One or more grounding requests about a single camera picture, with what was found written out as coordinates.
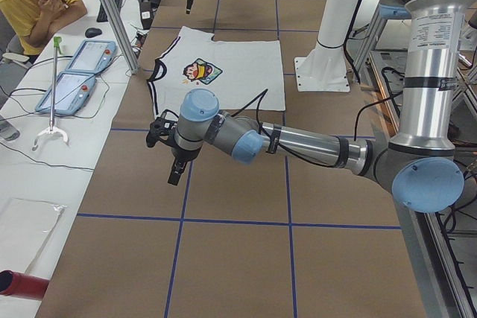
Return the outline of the grey cartoon print t-shirt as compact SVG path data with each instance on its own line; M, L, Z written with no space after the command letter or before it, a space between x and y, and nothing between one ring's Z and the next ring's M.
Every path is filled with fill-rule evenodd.
M263 110L285 110L280 43L215 41L214 35L182 27L176 39L155 59L148 79L153 114L177 112L186 94L208 89L222 109L241 109L262 91Z

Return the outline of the black computer mouse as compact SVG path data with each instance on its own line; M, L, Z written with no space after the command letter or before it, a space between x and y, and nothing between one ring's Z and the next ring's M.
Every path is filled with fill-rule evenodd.
M86 38L93 38L99 35L102 35L102 30L100 28L87 28L84 33Z

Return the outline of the upper blue teach pendant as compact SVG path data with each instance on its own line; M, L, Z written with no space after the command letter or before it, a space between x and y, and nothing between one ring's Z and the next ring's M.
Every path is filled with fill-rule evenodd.
M111 64L115 55L114 41L85 39L69 61L66 71L98 74Z

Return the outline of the blue teach pendant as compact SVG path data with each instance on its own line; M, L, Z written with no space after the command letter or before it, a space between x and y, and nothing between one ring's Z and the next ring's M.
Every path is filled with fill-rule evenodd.
M89 100L95 84L94 74L67 71L59 73L55 86L55 114L75 115Z
M69 61L66 71L98 74L111 64L115 55L114 41L85 39Z

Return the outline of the lower blue teach pendant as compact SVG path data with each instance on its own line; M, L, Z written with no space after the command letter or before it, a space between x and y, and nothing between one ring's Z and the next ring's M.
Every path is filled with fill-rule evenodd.
M94 74L67 71L59 73L55 86L55 114L75 115L89 100L95 84Z

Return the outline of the reacher grabber tool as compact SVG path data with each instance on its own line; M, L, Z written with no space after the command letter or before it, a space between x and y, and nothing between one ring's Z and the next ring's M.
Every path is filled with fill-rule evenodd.
M49 122L48 127L42 130L37 134L34 139L34 145L32 151L36 151L40 144L40 139L43 136L54 136L59 135L62 137L65 144L69 143L69 136L65 130L60 129L55 124L55 102L56 102L56 88L57 88L57 60L58 54L60 53L60 43L62 38L60 36L53 37L53 46L54 46L54 56L53 56L53 73L52 73L52 82L51 82L51 91L50 91L50 112L49 112Z

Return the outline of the person in yellow shirt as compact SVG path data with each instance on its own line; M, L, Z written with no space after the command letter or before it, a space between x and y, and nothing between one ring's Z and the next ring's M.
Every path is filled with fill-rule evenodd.
M87 14L83 0L1 0L1 12L19 38L23 54L40 55L49 40Z

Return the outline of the clear plastic bag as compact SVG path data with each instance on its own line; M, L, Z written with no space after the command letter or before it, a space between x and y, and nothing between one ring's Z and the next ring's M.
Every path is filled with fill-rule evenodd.
M1 270L29 272L65 209L65 205L20 198L2 204Z

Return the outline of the red cylinder tube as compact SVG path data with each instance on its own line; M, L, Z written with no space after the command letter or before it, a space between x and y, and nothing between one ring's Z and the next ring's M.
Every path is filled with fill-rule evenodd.
M11 270L1 271L1 295L42 300L50 281Z

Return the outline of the aluminium frame post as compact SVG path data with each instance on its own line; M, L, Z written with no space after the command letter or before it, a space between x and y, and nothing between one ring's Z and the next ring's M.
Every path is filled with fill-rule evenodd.
M115 34L117 43L119 44L124 59L126 60L130 73L136 74L139 70L138 60L133 52L132 45L130 44L126 29L120 17L120 12L116 7L116 3L114 0L100 0L100 3L105 9L110 26L113 29L113 33Z

